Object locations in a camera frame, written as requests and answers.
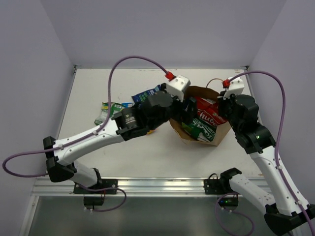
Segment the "brown paper bag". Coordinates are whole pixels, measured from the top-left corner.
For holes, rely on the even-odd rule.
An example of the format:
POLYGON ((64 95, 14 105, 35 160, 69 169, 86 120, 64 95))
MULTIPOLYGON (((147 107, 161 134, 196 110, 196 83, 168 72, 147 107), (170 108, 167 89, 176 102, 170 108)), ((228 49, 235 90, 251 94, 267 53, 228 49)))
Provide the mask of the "brown paper bag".
MULTIPOLYGON (((187 90, 186 90, 186 97, 201 97, 201 98, 206 98, 206 99, 211 99, 217 102, 218 104, 218 96, 219 93, 211 88, 207 88, 207 87, 199 87, 199 86, 190 86, 187 90)), ((186 133, 184 131, 184 129, 182 128, 182 123, 178 123, 175 120, 170 120, 170 125, 172 126, 172 128, 174 129, 174 131, 179 135, 179 137, 182 139, 182 141, 184 143, 189 143, 189 142, 197 142, 197 143, 203 143, 203 144, 207 144, 207 145, 212 145, 212 146, 218 146, 221 141, 224 139, 224 137, 228 134, 228 132, 231 129, 230 124, 228 123, 228 121, 224 124, 218 125, 216 126, 216 135, 215 138, 213 139, 212 142, 201 142, 201 141, 197 141, 195 139, 193 139, 192 137, 190 137, 190 135, 188 133, 186 133)))

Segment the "yellow m&m packet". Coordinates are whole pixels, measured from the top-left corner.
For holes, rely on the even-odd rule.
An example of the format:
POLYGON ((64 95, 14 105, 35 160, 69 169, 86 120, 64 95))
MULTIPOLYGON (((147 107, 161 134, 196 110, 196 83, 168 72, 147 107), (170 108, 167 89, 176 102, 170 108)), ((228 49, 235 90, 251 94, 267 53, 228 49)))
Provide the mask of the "yellow m&m packet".
POLYGON ((149 131, 146 133, 146 135, 150 135, 150 134, 154 133, 155 131, 156 131, 156 129, 154 129, 154 130, 149 130, 149 131))

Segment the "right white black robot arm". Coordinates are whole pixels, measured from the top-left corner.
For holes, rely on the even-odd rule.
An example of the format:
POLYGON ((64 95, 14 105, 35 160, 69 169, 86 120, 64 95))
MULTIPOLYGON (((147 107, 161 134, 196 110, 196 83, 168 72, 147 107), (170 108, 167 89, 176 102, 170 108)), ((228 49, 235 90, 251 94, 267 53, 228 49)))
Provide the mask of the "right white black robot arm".
POLYGON ((219 187, 237 192, 263 214, 270 230, 283 236, 315 217, 315 206, 298 190, 276 149, 270 131, 258 122, 259 107, 249 95, 218 97, 219 115, 229 122, 238 144, 260 169, 271 192, 267 193, 236 168, 220 174, 219 187))

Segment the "blue white snack packet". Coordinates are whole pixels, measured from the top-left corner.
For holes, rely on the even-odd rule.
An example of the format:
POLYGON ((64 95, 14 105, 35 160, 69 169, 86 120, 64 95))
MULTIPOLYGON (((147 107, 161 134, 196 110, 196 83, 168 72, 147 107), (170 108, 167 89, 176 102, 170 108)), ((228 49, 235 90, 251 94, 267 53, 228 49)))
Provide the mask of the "blue white snack packet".
POLYGON ((122 103, 122 106, 124 107, 124 108, 130 108, 130 107, 132 107, 134 104, 132 103, 132 102, 128 102, 128 103, 122 103))

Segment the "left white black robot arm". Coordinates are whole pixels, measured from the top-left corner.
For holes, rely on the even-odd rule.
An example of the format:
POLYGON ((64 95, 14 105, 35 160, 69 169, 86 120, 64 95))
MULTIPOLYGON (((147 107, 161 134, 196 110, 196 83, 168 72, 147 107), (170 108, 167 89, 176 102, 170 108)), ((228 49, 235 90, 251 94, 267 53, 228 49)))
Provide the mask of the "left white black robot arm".
POLYGON ((50 181, 71 180, 91 193, 97 193, 102 187, 98 169, 80 164, 79 158, 102 147, 145 136, 171 119, 190 123, 196 115, 195 98, 180 100, 158 91, 143 102, 115 113, 98 127, 61 140, 47 137, 43 144, 47 151, 46 169, 50 181))

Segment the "dark blue crisps bag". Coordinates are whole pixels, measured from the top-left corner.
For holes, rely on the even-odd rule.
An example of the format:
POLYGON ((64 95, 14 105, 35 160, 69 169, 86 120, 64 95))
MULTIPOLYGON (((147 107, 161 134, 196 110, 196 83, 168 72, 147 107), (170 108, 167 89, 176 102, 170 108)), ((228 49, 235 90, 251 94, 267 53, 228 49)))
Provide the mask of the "dark blue crisps bag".
POLYGON ((134 103, 143 102, 148 96, 154 95, 157 91, 161 90, 161 85, 157 85, 155 88, 140 92, 133 95, 131 98, 134 103))

